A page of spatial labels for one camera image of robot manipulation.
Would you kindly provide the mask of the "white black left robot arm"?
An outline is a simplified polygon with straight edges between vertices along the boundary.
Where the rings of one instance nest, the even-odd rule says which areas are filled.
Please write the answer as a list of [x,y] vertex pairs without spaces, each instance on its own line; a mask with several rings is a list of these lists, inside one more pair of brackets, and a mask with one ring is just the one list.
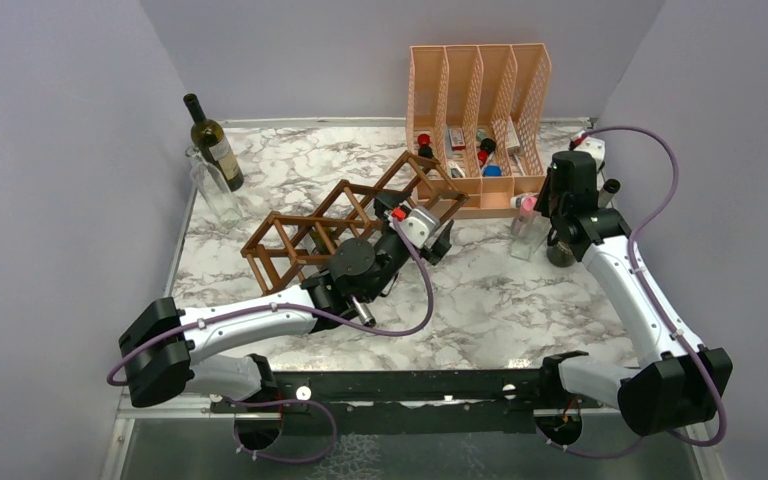
[[[108,373],[108,383],[126,388],[135,408],[160,405],[183,393],[202,393],[239,399],[258,411],[277,397],[267,359],[257,354],[231,358],[226,351],[342,325],[384,337],[421,331],[434,309],[426,267],[448,253],[454,223],[425,207],[408,206],[404,194],[379,194],[374,207],[382,222],[378,240],[343,241],[326,256],[322,270],[298,285],[191,311],[178,308],[171,297],[154,300],[120,336],[122,359]],[[416,263],[425,284],[425,316],[409,329],[382,330],[368,305],[384,294],[408,260]]]

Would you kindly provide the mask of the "dark green wine bottle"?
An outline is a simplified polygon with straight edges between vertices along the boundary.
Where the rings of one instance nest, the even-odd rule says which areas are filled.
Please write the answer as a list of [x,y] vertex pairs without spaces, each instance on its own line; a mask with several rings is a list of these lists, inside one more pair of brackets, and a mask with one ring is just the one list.
[[244,184],[244,175],[223,128],[206,116],[196,94],[184,95],[183,103],[193,122],[190,129],[193,144],[208,163],[220,170],[229,189],[237,191]]

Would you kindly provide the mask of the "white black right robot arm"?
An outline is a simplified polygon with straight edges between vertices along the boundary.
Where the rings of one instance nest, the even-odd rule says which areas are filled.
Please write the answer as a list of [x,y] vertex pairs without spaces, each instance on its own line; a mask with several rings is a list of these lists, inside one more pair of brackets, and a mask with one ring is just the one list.
[[718,417],[733,363],[681,319],[645,271],[621,213],[599,202],[598,169],[586,152],[553,155],[536,209],[547,243],[566,245],[601,286],[631,338],[639,366],[620,367],[585,352],[544,360],[539,398],[560,407],[575,395],[617,409],[639,436]]

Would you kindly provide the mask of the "clear glass bottle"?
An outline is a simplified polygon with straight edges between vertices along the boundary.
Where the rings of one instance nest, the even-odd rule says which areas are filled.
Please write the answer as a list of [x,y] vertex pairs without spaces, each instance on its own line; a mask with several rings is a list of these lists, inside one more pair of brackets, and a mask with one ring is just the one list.
[[190,179],[217,223],[227,230],[236,227],[243,218],[242,209],[221,171],[209,164],[195,145],[185,150],[185,156],[191,164]]
[[530,260],[541,245],[546,243],[550,230],[550,221],[544,217],[535,206],[536,215],[525,225],[519,235],[512,236],[510,254],[520,260]]

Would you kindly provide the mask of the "green bottle white label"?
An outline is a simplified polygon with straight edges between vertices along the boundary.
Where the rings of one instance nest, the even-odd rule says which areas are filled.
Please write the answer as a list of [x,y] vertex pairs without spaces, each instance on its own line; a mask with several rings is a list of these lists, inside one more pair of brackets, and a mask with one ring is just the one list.
[[[599,192],[598,206],[607,207],[620,188],[619,180],[613,178],[606,180]],[[577,262],[573,250],[567,243],[560,240],[554,227],[549,230],[547,236],[546,256],[552,265],[559,268],[567,268]]]

